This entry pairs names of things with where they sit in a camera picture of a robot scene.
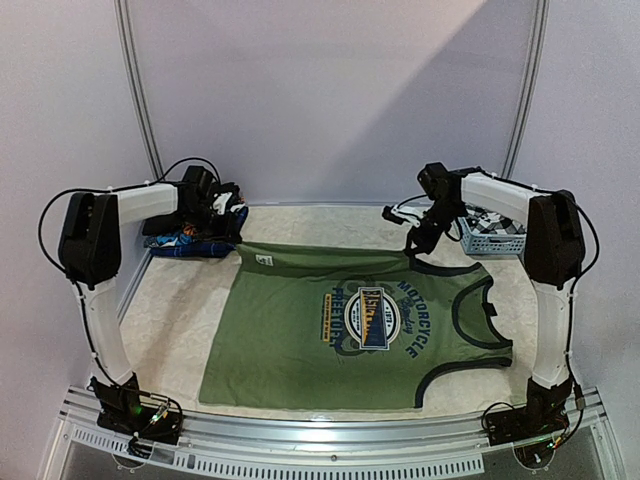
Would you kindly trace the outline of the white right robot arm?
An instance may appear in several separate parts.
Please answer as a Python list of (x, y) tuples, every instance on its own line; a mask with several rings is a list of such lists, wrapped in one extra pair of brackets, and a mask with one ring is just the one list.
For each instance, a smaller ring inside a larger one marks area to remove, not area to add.
[(479, 167), (448, 170), (431, 163), (417, 180), (432, 205), (427, 210), (402, 201), (390, 208), (412, 225), (409, 252), (428, 254), (469, 204), (498, 213), (526, 228), (525, 272), (538, 306), (537, 352), (531, 381), (544, 391), (569, 388), (575, 381), (570, 350), (577, 282), (586, 244), (582, 223), (593, 223), (567, 190), (544, 190), (500, 178)]

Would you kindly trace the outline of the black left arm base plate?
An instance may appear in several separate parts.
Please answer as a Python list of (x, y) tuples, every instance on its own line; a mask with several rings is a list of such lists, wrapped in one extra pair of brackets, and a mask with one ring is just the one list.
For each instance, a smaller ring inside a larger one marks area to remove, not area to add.
[(97, 425), (134, 438), (177, 445), (184, 414), (173, 399), (139, 389), (133, 373), (123, 385), (106, 385), (96, 377), (90, 387), (100, 403)]

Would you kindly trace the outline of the black trousers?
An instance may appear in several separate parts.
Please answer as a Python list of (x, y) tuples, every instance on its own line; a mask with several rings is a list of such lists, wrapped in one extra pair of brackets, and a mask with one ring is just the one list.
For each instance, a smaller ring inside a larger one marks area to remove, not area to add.
[(179, 184), (177, 211), (147, 219), (143, 225), (143, 234), (147, 236), (168, 234), (180, 229), (186, 223), (206, 227), (215, 214), (211, 209), (213, 197), (216, 193), (223, 192), (233, 192), (239, 197), (241, 204), (241, 189), (234, 182), (212, 183), (206, 188), (195, 184)]

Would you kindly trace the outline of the green cloth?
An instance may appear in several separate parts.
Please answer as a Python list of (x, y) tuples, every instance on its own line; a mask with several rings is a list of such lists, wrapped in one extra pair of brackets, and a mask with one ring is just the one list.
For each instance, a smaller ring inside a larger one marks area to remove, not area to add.
[(493, 278), (393, 250), (245, 243), (200, 387), (208, 406), (421, 408), (442, 375), (506, 368)]

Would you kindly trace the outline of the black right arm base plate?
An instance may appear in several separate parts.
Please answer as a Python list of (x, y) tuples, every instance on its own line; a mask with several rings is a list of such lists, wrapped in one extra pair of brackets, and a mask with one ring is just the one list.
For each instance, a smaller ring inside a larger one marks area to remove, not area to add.
[(581, 425), (586, 407), (583, 394), (578, 394), (575, 406), (579, 417), (571, 426), (565, 406), (560, 403), (545, 409), (538, 399), (519, 408), (506, 402), (496, 402), (482, 413), (481, 428), (488, 435), (491, 446), (544, 437), (562, 430), (557, 439), (550, 440), (546, 445), (548, 449), (556, 450), (567, 443)]

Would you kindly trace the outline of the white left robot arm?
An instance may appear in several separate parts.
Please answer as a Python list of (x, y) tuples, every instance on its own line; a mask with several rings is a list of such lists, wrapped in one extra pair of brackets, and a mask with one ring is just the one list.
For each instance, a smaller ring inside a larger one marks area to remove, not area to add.
[(154, 256), (224, 258), (241, 243), (248, 206), (240, 187), (225, 182), (212, 162), (182, 159), (181, 179), (166, 177), (106, 189), (72, 188), (58, 252), (46, 259), (71, 283), (97, 369), (91, 387), (98, 398), (115, 397), (111, 419), (128, 434), (148, 426), (148, 412), (126, 394), (139, 394), (116, 323), (116, 278), (121, 268), (121, 229), (139, 223)]

